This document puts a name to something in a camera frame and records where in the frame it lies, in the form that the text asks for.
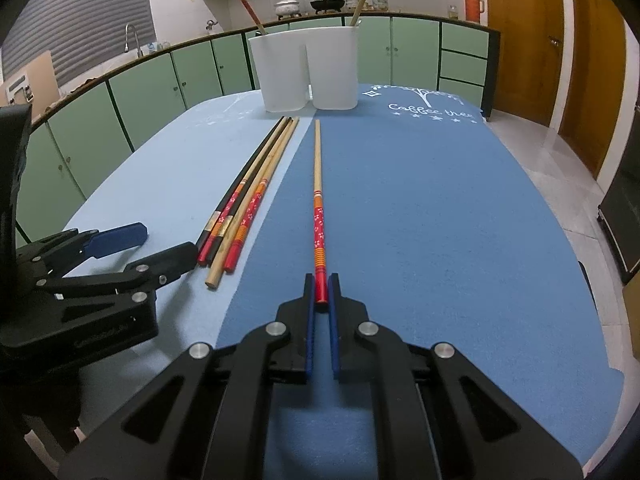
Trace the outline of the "red patterned wooden chopstick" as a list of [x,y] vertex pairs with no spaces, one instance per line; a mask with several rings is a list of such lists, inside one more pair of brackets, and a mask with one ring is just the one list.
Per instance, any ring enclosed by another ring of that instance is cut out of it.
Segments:
[[326,281],[326,240],[324,239],[324,211],[322,195],[322,149],[320,120],[314,121],[314,293],[316,304],[329,302]]

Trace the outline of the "green lower kitchen cabinets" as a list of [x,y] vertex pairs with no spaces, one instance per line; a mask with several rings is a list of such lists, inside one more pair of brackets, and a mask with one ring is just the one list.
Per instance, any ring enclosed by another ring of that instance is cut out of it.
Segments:
[[[172,120],[201,102],[256,90],[256,28],[151,53],[82,84],[34,121],[15,234],[25,245],[61,231],[101,183]],[[411,13],[359,20],[358,75],[457,93],[484,116],[494,107],[498,30]]]

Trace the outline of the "plain wooden chopstick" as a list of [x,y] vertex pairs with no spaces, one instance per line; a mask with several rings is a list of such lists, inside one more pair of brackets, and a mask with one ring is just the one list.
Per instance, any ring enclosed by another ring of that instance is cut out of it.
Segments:
[[274,132],[274,140],[268,145],[268,151],[259,157],[257,166],[250,170],[238,199],[224,218],[224,224],[210,245],[213,261],[205,279],[205,285],[209,289],[217,289],[222,274],[231,273],[235,269],[255,211],[259,208],[273,171],[278,166],[298,122],[298,117],[287,117],[280,122]]

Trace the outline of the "red orange patterned chopstick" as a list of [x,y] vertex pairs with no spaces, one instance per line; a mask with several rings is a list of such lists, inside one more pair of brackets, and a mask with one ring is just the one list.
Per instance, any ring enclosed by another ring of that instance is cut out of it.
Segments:
[[247,233],[252,226],[256,211],[262,201],[262,196],[264,196],[266,188],[268,188],[268,183],[268,178],[262,178],[262,180],[259,181],[256,191],[252,195],[252,198],[245,209],[238,230],[233,237],[228,255],[224,259],[224,272],[226,273],[232,273],[238,264],[242,248],[247,238]]

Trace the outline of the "light blue table mat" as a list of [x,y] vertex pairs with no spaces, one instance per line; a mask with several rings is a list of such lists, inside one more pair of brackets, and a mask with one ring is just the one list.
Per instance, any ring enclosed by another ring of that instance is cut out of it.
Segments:
[[[206,101],[174,119],[126,159],[78,209],[72,228],[106,230],[142,222],[149,238],[137,249],[89,259],[73,276],[120,271],[125,264],[201,234],[209,216],[247,159],[277,121],[257,91]],[[82,368],[78,434],[88,436],[191,344],[239,341],[299,292],[303,274],[288,286],[253,286],[242,273],[218,289],[197,268],[157,293],[160,333],[150,341]]]

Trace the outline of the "cardboard panel with device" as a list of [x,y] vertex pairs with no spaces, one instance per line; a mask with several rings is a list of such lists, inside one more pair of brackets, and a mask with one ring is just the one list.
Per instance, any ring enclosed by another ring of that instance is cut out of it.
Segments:
[[32,122],[39,119],[59,99],[61,95],[50,51],[41,53],[1,85],[1,106],[30,105]]

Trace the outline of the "chrome sink faucet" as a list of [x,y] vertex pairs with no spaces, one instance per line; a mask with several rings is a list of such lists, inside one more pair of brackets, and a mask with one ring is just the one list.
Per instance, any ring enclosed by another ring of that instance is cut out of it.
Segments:
[[134,46],[136,47],[136,58],[142,58],[143,52],[141,49],[137,27],[134,26],[134,24],[132,23],[127,23],[125,25],[125,45],[124,45],[125,53],[128,53],[131,51],[132,42],[134,42]]

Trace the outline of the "grey window blind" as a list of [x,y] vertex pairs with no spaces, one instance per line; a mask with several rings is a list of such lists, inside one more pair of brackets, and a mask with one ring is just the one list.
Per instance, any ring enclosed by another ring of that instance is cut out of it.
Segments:
[[156,40],[150,0],[29,0],[1,46],[9,77],[50,51],[58,84],[124,53],[125,25],[141,47]]

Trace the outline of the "white cooking pot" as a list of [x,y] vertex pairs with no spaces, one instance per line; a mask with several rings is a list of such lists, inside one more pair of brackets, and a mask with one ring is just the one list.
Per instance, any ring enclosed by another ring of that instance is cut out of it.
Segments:
[[300,12],[300,4],[297,0],[280,0],[274,5],[274,12],[279,21],[286,18],[300,18],[302,12]]

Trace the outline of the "black wok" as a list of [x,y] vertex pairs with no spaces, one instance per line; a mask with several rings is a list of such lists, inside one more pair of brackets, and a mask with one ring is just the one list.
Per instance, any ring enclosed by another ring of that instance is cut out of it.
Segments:
[[310,5],[315,14],[341,12],[345,6],[345,0],[311,0]]

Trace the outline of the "red chopstick in holder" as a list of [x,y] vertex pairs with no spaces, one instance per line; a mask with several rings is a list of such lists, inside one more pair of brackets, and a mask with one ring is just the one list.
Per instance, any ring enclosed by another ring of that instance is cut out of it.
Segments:
[[253,7],[250,5],[248,0],[240,0],[240,3],[242,3],[243,8],[247,12],[247,14],[250,16],[254,24],[256,25],[258,32],[262,36],[266,36],[268,32],[266,31],[265,26],[262,24],[262,21],[260,20],[260,18],[258,18],[258,15],[254,11]]

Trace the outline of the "black oven cabinet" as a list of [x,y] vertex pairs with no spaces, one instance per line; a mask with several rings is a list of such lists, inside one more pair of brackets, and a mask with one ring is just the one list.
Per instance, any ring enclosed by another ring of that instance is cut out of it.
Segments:
[[640,255],[640,133],[639,107],[620,166],[599,206],[599,219],[616,255],[620,278],[627,284],[639,271]]

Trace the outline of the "left wooden door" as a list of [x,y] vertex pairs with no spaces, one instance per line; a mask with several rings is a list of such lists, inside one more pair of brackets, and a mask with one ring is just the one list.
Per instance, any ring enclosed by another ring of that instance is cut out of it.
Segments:
[[563,54],[563,0],[488,0],[500,32],[495,108],[548,126]]

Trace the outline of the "wooden door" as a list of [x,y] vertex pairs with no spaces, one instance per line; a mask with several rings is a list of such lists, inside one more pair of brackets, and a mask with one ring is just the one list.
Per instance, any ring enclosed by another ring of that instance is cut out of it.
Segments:
[[488,0],[500,32],[495,108],[548,126],[563,54],[563,0]]
[[560,136],[597,177],[620,114],[626,73],[623,15],[613,0],[573,0],[574,48]]

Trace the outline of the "right wooden door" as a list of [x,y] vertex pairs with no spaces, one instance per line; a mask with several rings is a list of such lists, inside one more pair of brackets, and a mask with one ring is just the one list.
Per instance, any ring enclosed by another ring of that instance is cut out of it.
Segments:
[[573,0],[574,48],[560,136],[597,177],[620,114],[626,73],[623,15],[613,0]]

